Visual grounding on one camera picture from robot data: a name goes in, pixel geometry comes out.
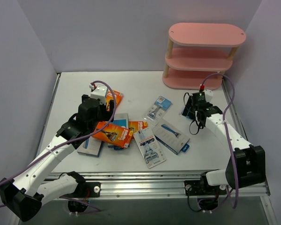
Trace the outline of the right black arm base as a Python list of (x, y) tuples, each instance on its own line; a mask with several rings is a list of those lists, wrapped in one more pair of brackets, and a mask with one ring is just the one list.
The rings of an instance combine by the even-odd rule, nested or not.
[[(212, 213), (220, 204), (219, 197), (226, 195), (225, 187), (209, 186), (206, 182), (200, 180), (184, 181), (185, 195), (187, 196), (187, 205), (192, 212)], [(190, 197), (196, 196), (198, 208), (194, 209), (190, 204)]]

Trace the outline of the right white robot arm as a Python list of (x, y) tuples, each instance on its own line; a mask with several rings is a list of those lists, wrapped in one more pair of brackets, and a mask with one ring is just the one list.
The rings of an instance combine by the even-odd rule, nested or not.
[(206, 172), (199, 184), (203, 193), (210, 193), (215, 186), (228, 185), (233, 189), (263, 183), (266, 180), (265, 151), (244, 139), (227, 121), (219, 107), (207, 101), (207, 92), (189, 96), (183, 115), (196, 122), (199, 128), (209, 129), (230, 152), (225, 169)]

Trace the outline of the white Gillette SkinGuard blister pack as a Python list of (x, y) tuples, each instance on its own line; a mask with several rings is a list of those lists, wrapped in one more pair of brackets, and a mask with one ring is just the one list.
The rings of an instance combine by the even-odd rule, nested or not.
[(141, 129), (135, 132), (133, 137), (148, 169), (151, 169), (166, 161), (165, 154), (163, 153), (151, 128), (147, 127)]

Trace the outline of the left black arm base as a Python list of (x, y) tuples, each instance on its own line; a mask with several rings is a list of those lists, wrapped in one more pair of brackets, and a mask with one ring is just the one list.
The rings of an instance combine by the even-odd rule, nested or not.
[(91, 198), (100, 196), (101, 184), (99, 182), (79, 183), (75, 191), (70, 194), (63, 194), (60, 198), (67, 200), (69, 214), (75, 216), (99, 213), (102, 210), (91, 203)]

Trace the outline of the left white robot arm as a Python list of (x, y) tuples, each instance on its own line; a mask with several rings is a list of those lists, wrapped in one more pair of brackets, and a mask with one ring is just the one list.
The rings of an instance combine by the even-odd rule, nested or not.
[(27, 168), (13, 178), (0, 181), (2, 203), (23, 221), (32, 219), (48, 202), (64, 195), (81, 196), (86, 180), (77, 172), (43, 183), (52, 170), (90, 136), (98, 133), (101, 121), (110, 123), (115, 114), (116, 102), (101, 103), (97, 98), (82, 95), (78, 112), (73, 114), (57, 131), (47, 147)]

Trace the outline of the blue razor blister pack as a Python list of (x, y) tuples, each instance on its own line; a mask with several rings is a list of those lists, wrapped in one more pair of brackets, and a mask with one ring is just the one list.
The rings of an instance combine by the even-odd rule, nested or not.
[(172, 102), (170, 100), (164, 96), (159, 96), (143, 114), (143, 118), (151, 122), (153, 125), (157, 125), (171, 106)]

